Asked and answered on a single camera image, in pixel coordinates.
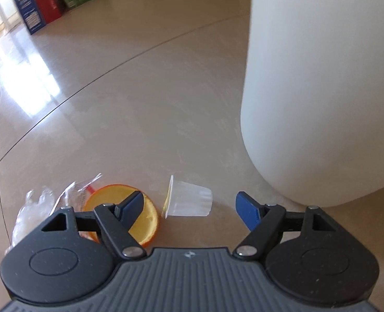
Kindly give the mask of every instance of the yellow plate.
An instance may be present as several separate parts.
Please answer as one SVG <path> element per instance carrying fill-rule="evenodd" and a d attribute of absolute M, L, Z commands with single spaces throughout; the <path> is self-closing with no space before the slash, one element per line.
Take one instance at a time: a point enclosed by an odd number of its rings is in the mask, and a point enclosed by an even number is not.
<path fill-rule="evenodd" d="M 119 204 L 123 199 L 128 197 L 134 191 L 138 191 L 135 187 L 124 184 L 111 184 L 95 191 L 84 205 L 84 211 L 92 211 L 96 206 L 104 203 Z M 145 193 L 143 211 L 139 218 L 134 222 L 129 233 L 136 239 L 137 243 L 145 247 L 150 243 L 156 234 L 159 224 L 159 215 L 152 201 Z M 98 241 L 97 234 L 90 232 L 89 235 L 95 241 Z"/>

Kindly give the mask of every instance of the barcode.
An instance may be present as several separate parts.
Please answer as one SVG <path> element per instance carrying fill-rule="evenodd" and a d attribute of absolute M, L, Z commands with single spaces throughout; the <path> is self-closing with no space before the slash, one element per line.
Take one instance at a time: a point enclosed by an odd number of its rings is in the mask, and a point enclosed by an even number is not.
<path fill-rule="evenodd" d="M 25 21 L 29 28 L 33 28 L 40 23 L 40 17 L 37 12 L 34 11 L 26 17 Z"/>

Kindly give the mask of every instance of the clear plastic bag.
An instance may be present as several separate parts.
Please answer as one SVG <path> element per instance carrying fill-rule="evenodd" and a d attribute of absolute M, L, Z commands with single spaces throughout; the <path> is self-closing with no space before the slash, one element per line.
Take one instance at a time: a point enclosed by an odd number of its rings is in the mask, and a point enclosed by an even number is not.
<path fill-rule="evenodd" d="M 91 180 L 71 183 L 56 200 L 53 192 L 48 187 L 42 187 L 39 200 L 35 200 L 34 190 L 26 194 L 24 206 L 17 214 L 16 224 L 12 231 L 11 246 L 7 253 L 15 247 L 29 232 L 49 217 L 55 210 L 63 206 L 73 206 L 75 212 L 82 211 L 87 197 L 94 192 L 92 183 L 102 176 L 101 173 Z"/>

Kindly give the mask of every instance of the metal screw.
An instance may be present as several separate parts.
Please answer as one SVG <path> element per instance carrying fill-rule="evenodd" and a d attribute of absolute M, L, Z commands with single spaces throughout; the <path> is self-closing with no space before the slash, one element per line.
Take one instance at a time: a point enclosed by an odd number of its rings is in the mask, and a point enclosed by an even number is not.
<path fill-rule="evenodd" d="M 129 246 L 123 250 L 123 255 L 128 258 L 138 258 L 144 254 L 142 248 L 138 246 Z"/>
<path fill-rule="evenodd" d="M 243 257 L 251 257 L 257 253 L 257 249 L 251 245 L 242 245 L 237 248 L 237 254 Z"/>

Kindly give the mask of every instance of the beige floor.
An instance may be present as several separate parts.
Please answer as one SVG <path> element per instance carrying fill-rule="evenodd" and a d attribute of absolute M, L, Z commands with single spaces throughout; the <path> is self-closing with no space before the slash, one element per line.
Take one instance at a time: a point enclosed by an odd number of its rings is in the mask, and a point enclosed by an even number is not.
<path fill-rule="evenodd" d="M 171 174 L 212 189 L 207 218 L 162 222 L 154 245 L 234 247 L 247 233 L 240 190 L 302 210 L 241 140 L 248 29 L 249 0 L 93 0 L 0 39 L 0 259 L 27 191 L 58 196 L 98 172 L 96 187 L 131 184 L 158 209 Z M 372 301 L 384 311 L 384 189 L 327 211 L 378 257 Z"/>

